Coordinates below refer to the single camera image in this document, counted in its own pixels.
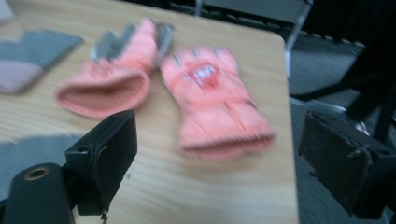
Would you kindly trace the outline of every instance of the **wooden table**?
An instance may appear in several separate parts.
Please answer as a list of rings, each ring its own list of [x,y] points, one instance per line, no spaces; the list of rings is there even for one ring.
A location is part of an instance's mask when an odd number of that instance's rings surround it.
[[[54,101],[62,82],[89,59],[106,30],[121,32],[142,18],[176,26],[173,49],[225,45],[239,62],[241,77],[277,139],[259,156],[203,162],[176,151],[181,122],[176,102],[160,74],[148,100],[136,110],[138,154],[112,202],[110,223],[297,223],[298,212],[284,42],[274,34],[133,4],[99,0],[13,0],[16,20],[0,24],[0,39],[23,29],[48,28],[80,35],[85,43],[52,67],[26,93],[0,95],[0,140],[34,135],[86,133],[99,120],[74,115]],[[77,223],[99,217],[76,216]]]

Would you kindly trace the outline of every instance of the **glove logo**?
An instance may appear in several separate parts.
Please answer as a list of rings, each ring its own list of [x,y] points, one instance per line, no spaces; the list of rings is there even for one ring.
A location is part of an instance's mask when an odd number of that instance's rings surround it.
[[[209,63],[198,64],[187,73],[187,78],[197,83],[201,89],[218,88],[218,76],[219,69]]]

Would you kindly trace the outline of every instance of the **gray fingertip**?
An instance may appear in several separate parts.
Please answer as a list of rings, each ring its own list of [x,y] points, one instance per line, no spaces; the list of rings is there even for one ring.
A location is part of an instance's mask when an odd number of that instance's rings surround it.
[[[160,66],[163,57],[171,48],[172,40],[173,40],[173,29],[169,24],[164,24],[158,27],[157,34],[157,48],[158,48],[158,57],[157,57],[157,66]]]
[[[134,28],[134,26],[132,24],[127,24],[124,27],[124,30],[122,32],[122,36],[120,38],[120,42],[121,43],[126,43],[129,40],[129,38],[131,37],[131,35],[134,33],[134,29],[135,28]]]

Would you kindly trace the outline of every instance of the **glove cuff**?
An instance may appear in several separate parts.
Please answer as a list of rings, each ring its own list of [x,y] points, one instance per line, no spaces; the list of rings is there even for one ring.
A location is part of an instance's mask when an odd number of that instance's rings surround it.
[[[89,62],[56,94],[58,104],[76,114],[102,119],[138,107],[149,94],[148,75],[107,61]]]

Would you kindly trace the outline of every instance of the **gray carpet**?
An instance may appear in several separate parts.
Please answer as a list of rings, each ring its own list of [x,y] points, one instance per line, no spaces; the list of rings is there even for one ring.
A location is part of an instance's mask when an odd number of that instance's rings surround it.
[[[334,44],[327,39],[300,35],[291,54],[290,92],[312,91],[338,82],[361,50],[362,47],[356,45]],[[347,107],[357,95],[357,92],[349,90],[319,100]],[[389,223],[388,214],[380,220],[361,220],[350,217],[330,192],[317,179],[309,175],[310,167],[297,154],[306,109],[298,105],[290,106],[301,223]],[[373,119],[369,118],[366,123],[371,130]]]

